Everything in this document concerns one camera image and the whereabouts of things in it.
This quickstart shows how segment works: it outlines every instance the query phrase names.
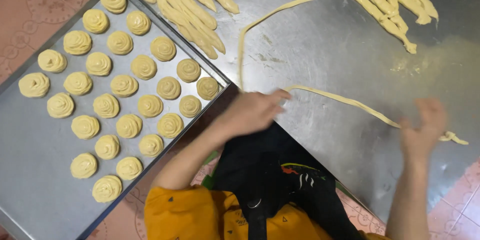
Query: baking tray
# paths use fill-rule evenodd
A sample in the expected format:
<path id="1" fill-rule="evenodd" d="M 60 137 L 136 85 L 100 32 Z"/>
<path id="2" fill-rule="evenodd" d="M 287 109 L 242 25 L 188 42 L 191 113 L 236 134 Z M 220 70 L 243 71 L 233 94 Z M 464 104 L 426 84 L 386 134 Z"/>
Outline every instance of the baking tray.
<path id="1" fill-rule="evenodd" d="M 128 194 L 129 190 L 148 170 L 167 153 L 177 140 L 189 129 L 201 114 L 221 95 L 231 82 L 208 60 L 187 43 L 170 25 L 159 19 L 150 8 L 139 0 L 128 0 L 127 9 L 119 15 L 105 10 L 100 0 L 90 0 L 63 27 L 58 30 L 38 51 L 36 51 L 17 71 L 0 85 L 0 224 L 17 240 L 68 240 L 86 239 L 111 210 Z M 83 30 L 82 15 L 88 9 L 103 10 L 110 20 L 110 27 L 104 33 L 92 37 L 93 46 L 89 53 L 106 53 L 113 62 L 109 76 L 91 76 L 92 91 L 85 96 L 72 96 L 75 102 L 73 115 L 65 119 L 55 119 L 48 115 L 47 100 L 56 93 L 66 92 L 65 78 L 74 71 L 86 71 L 87 55 L 75 56 L 63 50 L 63 36 L 71 30 Z M 126 16 L 134 10 L 143 11 L 151 20 L 150 31 L 143 36 L 131 34 L 133 50 L 127 55 L 114 55 L 106 47 L 109 34 L 122 30 L 130 34 L 126 26 Z M 177 54 L 169 62 L 155 60 L 150 53 L 150 42 L 157 36 L 168 36 L 177 45 Z M 37 64 L 40 52 L 54 49 L 67 57 L 67 68 L 59 74 L 45 72 Z M 157 64 L 158 71 L 150 80 L 136 78 L 130 71 L 130 62 L 139 54 L 150 56 Z M 201 76 L 211 76 L 217 80 L 220 92 L 212 101 L 200 98 L 196 83 L 185 83 L 176 74 L 176 66 L 182 59 L 195 59 L 201 66 Z M 43 72 L 50 78 L 50 90 L 43 98 L 27 98 L 18 89 L 18 80 L 25 74 Z M 120 113 L 115 118 L 104 119 L 93 112 L 93 100 L 111 93 L 110 81 L 119 74 L 128 74 L 137 79 L 138 92 L 129 98 L 118 98 Z M 181 96 L 176 100 L 162 99 L 163 112 L 154 118 L 144 118 L 137 111 L 138 99 L 145 94 L 157 95 L 158 81 L 172 76 L 181 84 Z M 180 114 L 178 105 L 185 95 L 199 97 L 202 111 L 195 118 Z M 138 143 L 147 134 L 157 134 L 157 122 L 166 113 L 177 113 L 185 128 L 175 139 L 162 138 L 165 150 L 155 158 L 145 157 L 138 150 Z M 117 134 L 115 124 L 120 116 L 136 114 L 143 120 L 140 134 L 133 139 L 120 139 L 120 152 L 111 160 L 98 160 L 97 172 L 88 179 L 76 179 L 70 174 L 70 163 L 77 155 L 85 152 L 96 156 L 94 145 L 106 134 Z M 71 130 L 72 119 L 79 115 L 98 118 L 101 130 L 90 140 L 78 139 Z M 122 180 L 123 192 L 110 203 L 99 203 L 92 197 L 93 184 L 102 176 L 116 175 L 116 165 L 124 157 L 137 157 L 144 170 L 134 180 Z"/>

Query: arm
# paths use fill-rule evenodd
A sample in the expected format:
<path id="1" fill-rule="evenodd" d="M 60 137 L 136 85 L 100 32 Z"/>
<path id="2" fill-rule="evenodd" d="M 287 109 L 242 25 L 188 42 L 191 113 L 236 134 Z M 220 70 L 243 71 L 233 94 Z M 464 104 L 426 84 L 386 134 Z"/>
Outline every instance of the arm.
<path id="1" fill-rule="evenodd" d="M 417 99 L 421 126 L 400 122 L 404 168 L 400 176 L 385 235 L 392 240 L 427 240 L 427 186 L 430 154 L 445 131 L 447 114 L 436 99 Z"/>
<path id="2" fill-rule="evenodd" d="M 290 94 L 276 90 L 271 95 L 259 92 L 237 96 L 230 107 L 159 172 L 153 187 L 169 190 L 188 188 L 205 159 L 231 138 L 266 129 L 283 109 L 278 105 Z"/>

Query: tiled floor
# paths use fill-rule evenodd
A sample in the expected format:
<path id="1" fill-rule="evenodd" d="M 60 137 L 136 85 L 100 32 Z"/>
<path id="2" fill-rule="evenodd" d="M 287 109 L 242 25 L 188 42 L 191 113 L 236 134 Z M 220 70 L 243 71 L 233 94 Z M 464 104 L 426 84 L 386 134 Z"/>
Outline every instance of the tiled floor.
<path id="1" fill-rule="evenodd" d="M 0 84 L 15 71 L 39 46 L 78 10 L 87 0 L 0 0 Z M 223 102 L 216 102 L 195 128 L 188 132 L 176 149 L 155 165 L 149 174 L 105 218 L 89 240 L 145 239 L 143 208 L 153 177 L 179 149 L 186 145 L 225 108 L 234 93 Z M 197 174 L 193 183 L 200 183 L 215 166 L 213 160 Z M 430 238 L 435 240 L 480 239 L 480 159 L 456 182 L 448 194 L 429 214 Z M 360 205 L 337 190 L 351 222 L 359 229 L 383 234 L 385 225 Z M 8 236 L 0 227 L 0 240 Z"/>

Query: person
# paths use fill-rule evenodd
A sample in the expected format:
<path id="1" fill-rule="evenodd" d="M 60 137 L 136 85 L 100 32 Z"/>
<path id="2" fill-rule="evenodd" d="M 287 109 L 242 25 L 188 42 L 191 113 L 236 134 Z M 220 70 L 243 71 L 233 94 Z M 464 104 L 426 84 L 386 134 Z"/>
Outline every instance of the person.
<path id="1" fill-rule="evenodd" d="M 441 103 L 417 99 L 419 127 L 401 120 L 404 168 L 385 236 L 349 221 L 335 192 L 335 178 L 274 118 L 284 90 L 239 94 L 154 179 L 144 221 L 149 240 L 426 240 L 429 157 L 445 131 Z M 205 159 L 224 145 L 214 186 L 190 186 Z"/>

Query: long dough rope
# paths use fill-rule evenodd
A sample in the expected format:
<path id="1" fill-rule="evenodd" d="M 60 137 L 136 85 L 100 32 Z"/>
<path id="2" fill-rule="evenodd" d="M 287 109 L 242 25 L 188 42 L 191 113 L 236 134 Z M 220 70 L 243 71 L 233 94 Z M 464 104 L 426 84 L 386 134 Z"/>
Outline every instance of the long dough rope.
<path id="1" fill-rule="evenodd" d="M 255 25 L 263 22 L 265 19 L 267 19 L 268 17 L 272 16 L 273 14 L 281 11 L 281 10 L 285 10 L 285 9 L 289 9 L 291 7 L 294 7 L 296 5 L 300 5 L 300 4 L 303 4 L 303 3 L 306 3 L 306 2 L 309 2 L 309 1 L 312 1 L 312 0 L 294 0 L 292 2 L 289 2 L 289 3 L 286 3 L 286 4 L 283 4 L 281 6 L 279 6 L 278 8 L 276 8 L 275 10 L 273 10 L 272 12 L 268 13 L 267 15 L 261 17 L 260 19 L 250 23 L 249 25 L 247 25 L 245 28 L 243 28 L 240 32 L 240 36 L 238 37 L 238 78 L 240 80 L 240 89 L 243 90 L 243 40 L 245 39 L 245 34 L 247 33 L 247 31 L 249 31 L 251 28 L 253 28 Z"/>
<path id="2" fill-rule="evenodd" d="M 322 95 L 322 96 L 326 96 L 326 97 L 329 97 L 329 98 L 334 99 L 336 101 L 358 107 L 358 108 L 366 111 L 367 113 L 375 116 L 376 118 L 380 119 L 381 121 L 387 123 L 388 125 L 393 126 L 395 128 L 398 128 L 398 129 L 400 128 L 399 124 L 397 124 L 394 121 L 388 119 L 385 115 L 375 111 L 374 109 L 372 109 L 369 106 L 363 104 L 362 102 L 358 102 L 358 101 L 350 99 L 350 98 L 345 98 L 343 96 L 339 96 L 339 95 L 336 95 L 336 94 L 328 93 L 328 92 L 325 92 L 325 91 L 322 91 L 322 90 L 318 90 L 318 89 L 307 87 L 307 86 L 297 85 L 297 84 L 284 88 L 284 90 L 287 91 L 287 92 L 290 92 L 292 89 L 301 89 L 301 90 L 310 91 L 312 93 L 319 94 L 319 95 Z M 455 143 L 460 144 L 460 145 L 468 145 L 469 144 L 468 141 L 459 139 L 456 136 L 456 134 L 451 132 L 451 131 L 445 132 L 445 135 L 438 138 L 438 140 L 442 141 L 442 142 L 454 141 Z"/>

